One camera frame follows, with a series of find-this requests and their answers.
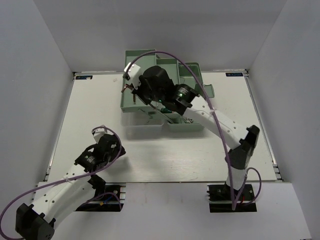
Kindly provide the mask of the green screwdriver orange cap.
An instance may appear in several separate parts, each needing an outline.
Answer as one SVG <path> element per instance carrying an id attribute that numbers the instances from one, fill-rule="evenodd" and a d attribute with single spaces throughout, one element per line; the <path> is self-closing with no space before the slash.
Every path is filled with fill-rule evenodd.
<path id="1" fill-rule="evenodd" d="M 172 110 L 169 110 L 169 109 L 166 108 L 166 107 L 161 108 L 161 109 L 160 109 L 160 112 L 161 112 L 162 114 L 172 114 L 172 113 L 173 113 Z"/>

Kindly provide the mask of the large brown hex key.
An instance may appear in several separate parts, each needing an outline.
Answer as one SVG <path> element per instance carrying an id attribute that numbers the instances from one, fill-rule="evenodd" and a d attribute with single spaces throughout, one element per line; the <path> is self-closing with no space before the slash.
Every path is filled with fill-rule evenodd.
<path id="1" fill-rule="evenodd" d="M 125 92 L 125 90 L 127 90 L 127 89 L 129 89 L 129 90 L 131 90 L 131 94 L 132 94 L 132 101 L 133 101 L 133 103 L 135 104 L 136 103 L 136 95 L 135 94 L 133 94 L 133 86 L 131 86 L 131 85 L 129 85 L 129 84 L 125 84 L 124 85 L 124 87 L 123 87 L 123 89 L 121 90 L 121 93 L 123 94 L 124 92 Z"/>

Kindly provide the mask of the green toolbox with clear lid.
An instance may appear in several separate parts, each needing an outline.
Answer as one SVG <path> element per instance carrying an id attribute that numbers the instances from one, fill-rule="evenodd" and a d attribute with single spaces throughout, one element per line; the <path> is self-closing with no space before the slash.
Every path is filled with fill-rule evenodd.
<path id="1" fill-rule="evenodd" d="M 156 49 L 126 50 L 120 108 L 141 112 L 150 120 L 162 118 L 172 132 L 198 132 L 203 126 L 183 111 L 199 94 L 214 98 L 212 85 L 204 84 L 197 62 L 184 62 Z"/>

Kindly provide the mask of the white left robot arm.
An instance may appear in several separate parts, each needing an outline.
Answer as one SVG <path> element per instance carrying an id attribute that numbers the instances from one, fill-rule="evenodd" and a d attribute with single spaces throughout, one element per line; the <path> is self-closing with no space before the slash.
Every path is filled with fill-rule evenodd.
<path id="1" fill-rule="evenodd" d="M 50 240 L 60 223 L 86 201 L 105 196 L 106 181 L 95 172 L 126 151 L 115 135 L 100 134 L 65 173 L 61 184 L 54 184 L 30 205 L 16 211 L 15 230 L 26 240 Z"/>

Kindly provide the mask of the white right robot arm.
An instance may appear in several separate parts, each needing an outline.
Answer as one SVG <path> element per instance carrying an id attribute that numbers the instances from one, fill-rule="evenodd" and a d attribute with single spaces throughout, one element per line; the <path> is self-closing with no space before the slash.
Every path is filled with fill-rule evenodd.
<path id="1" fill-rule="evenodd" d="M 166 70 L 158 65 L 142 70 L 138 65 L 128 70 L 132 93 L 145 104 L 162 104 L 180 116 L 194 120 L 218 137 L 229 147 L 226 160 L 230 172 L 226 180 L 226 195 L 236 200 L 244 193 L 247 168 L 257 145 L 260 129 L 256 125 L 243 126 L 218 110 L 187 84 L 174 84 Z"/>

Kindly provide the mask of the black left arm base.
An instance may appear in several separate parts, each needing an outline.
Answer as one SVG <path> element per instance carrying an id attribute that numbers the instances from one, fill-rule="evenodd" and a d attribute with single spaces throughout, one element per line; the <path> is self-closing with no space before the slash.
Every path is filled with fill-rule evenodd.
<path id="1" fill-rule="evenodd" d="M 96 190 L 93 199 L 80 205 L 76 212 L 121 212 L 126 197 L 126 184 L 106 184 L 102 190 Z"/>

